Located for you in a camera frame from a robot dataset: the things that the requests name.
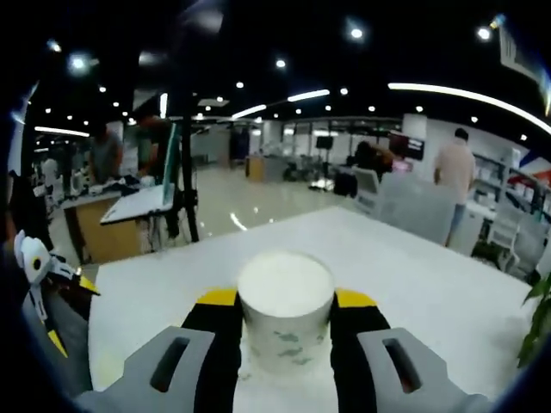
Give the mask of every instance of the office floor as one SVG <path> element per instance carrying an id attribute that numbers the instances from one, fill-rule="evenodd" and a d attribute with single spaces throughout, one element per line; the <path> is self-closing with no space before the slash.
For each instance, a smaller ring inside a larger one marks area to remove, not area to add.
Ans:
<path id="1" fill-rule="evenodd" d="M 353 208 L 350 199 L 332 193 L 311 191 L 305 182 L 249 182 L 242 168 L 230 170 L 208 166 L 197 171 L 196 180 L 199 191 L 197 229 L 200 239 L 247 231 L 255 226 L 267 225 L 328 206 L 342 205 Z M 77 255 L 71 245 L 63 211 L 55 211 L 52 217 L 50 236 L 55 251 L 66 257 L 70 264 L 77 265 Z M 162 221 L 164 246 L 181 246 L 190 240 L 184 211 L 180 212 L 180 217 L 184 232 L 175 243 L 167 242 L 164 230 L 166 225 Z M 89 264 L 84 267 L 84 273 L 93 281 L 97 269 L 96 264 Z"/>

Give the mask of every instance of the white cup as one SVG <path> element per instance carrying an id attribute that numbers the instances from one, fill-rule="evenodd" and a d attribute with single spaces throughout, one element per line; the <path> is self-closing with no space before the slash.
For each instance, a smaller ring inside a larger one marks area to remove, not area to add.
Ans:
<path id="1" fill-rule="evenodd" d="M 335 286 L 324 264 L 299 252 L 262 253 L 242 269 L 238 293 L 251 364 L 297 374 L 329 356 L 324 344 Z"/>

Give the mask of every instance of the green plant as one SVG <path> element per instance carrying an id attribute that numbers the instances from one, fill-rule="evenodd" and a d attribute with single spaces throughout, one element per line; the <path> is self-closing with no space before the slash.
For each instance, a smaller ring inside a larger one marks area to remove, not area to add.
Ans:
<path id="1" fill-rule="evenodd" d="M 518 366 L 528 364 L 537 354 L 546 335 L 551 332 L 551 275 L 539 280 L 529 291 L 524 303 L 540 297 L 540 302 L 532 316 L 532 326 L 523 340 L 518 353 Z"/>

